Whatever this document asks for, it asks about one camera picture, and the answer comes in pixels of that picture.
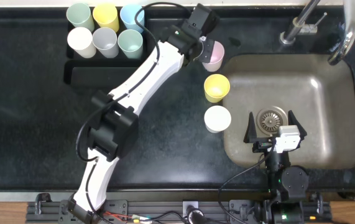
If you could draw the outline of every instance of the sink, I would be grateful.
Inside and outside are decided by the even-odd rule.
[[[243,143],[249,113],[259,137],[287,125],[292,110],[308,135],[290,152],[292,165],[314,169],[355,166],[355,89],[345,62],[331,66],[328,55],[238,55],[222,74],[231,89],[223,99],[232,117],[224,149],[237,165],[248,167],[260,154]]]

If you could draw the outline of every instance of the wooden surface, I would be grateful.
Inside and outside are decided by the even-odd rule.
[[[333,220],[355,224],[355,202],[331,202]],[[23,224],[27,203],[0,202],[0,223]]]

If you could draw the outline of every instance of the faucet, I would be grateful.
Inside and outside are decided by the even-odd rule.
[[[320,0],[311,0],[304,7],[300,15],[293,19],[292,24],[288,28],[288,31],[282,32],[280,34],[281,43],[284,45],[292,45],[295,42],[296,36],[305,26],[305,21],[319,2]],[[330,65],[336,65],[338,62],[340,62],[349,52],[355,40],[355,0],[343,0],[343,7],[345,24],[344,39],[342,42],[340,42],[338,48],[332,52],[331,56],[329,57],[328,63]]]

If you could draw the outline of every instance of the drain strainer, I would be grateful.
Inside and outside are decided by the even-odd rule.
[[[264,134],[276,134],[278,128],[287,125],[287,115],[276,106],[263,109],[257,115],[257,125]]]

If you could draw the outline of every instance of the countertop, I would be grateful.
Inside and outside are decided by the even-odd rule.
[[[297,37],[291,47],[282,47],[278,36],[300,13],[297,7],[219,8],[220,23],[209,37],[224,45],[224,63],[239,54],[328,54],[337,43],[343,8],[317,8],[309,22],[325,11],[317,35]],[[147,27],[156,33],[178,22],[180,11],[146,13]],[[63,82],[67,26],[65,9],[0,9],[0,190],[80,185],[85,164],[75,155],[75,138],[94,110],[90,98],[96,90]],[[346,61],[355,80],[355,43]],[[159,88],[140,115],[139,137],[116,166],[109,190],[211,190],[244,170],[226,155],[223,134],[205,128],[211,103],[203,82],[209,74],[193,63]],[[309,190],[355,190],[355,167],[310,169],[309,175]],[[228,188],[266,191],[267,178],[255,169]]]

